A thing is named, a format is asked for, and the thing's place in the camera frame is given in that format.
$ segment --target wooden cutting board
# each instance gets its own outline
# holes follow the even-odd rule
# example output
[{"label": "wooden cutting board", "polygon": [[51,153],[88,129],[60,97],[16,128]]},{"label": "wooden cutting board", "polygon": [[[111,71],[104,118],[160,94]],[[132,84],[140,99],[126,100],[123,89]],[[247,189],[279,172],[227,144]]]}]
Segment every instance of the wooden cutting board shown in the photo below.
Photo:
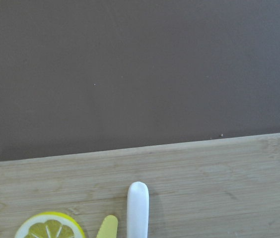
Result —
[{"label": "wooden cutting board", "polygon": [[126,237],[128,186],[150,192],[149,238],[280,238],[280,134],[0,162],[0,238],[60,211],[89,238]]}]

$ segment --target white knife handle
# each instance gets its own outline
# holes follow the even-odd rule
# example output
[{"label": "white knife handle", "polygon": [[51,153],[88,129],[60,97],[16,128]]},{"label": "white knife handle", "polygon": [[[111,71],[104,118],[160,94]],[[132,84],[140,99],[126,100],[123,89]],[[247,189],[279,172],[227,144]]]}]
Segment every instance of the white knife handle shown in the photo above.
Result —
[{"label": "white knife handle", "polygon": [[149,192],[143,182],[130,185],[127,199],[127,238],[147,238]]}]

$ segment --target dark countertop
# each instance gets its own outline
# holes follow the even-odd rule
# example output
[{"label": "dark countertop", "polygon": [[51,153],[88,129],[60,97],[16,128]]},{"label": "dark countertop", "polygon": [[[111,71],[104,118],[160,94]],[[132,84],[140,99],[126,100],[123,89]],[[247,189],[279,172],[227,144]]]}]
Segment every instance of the dark countertop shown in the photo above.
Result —
[{"label": "dark countertop", "polygon": [[280,0],[0,1],[0,161],[280,132]]}]

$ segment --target yellow object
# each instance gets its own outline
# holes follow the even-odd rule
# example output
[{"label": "yellow object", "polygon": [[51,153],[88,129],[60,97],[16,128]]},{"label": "yellow object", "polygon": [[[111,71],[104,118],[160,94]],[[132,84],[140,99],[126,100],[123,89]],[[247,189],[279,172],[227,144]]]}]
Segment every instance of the yellow object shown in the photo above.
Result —
[{"label": "yellow object", "polygon": [[118,219],[109,215],[105,217],[104,221],[99,228],[97,238],[116,238],[118,228]]},{"label": "yellow object", "polygon": [[85,234],[72,217],[60,212],[43,212],[25,221],[15,238],[85,238]]}]

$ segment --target lemon slice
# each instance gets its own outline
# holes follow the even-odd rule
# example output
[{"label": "lemon slice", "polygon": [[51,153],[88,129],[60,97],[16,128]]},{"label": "lemon slice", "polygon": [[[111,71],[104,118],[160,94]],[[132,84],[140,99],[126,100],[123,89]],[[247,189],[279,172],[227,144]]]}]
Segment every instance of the lemon slice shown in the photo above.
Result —
[{"label": "lemon slice", "polygon": [[60,212],[43,212],[29,218],[14,238],[85,238],[79,224]]}]

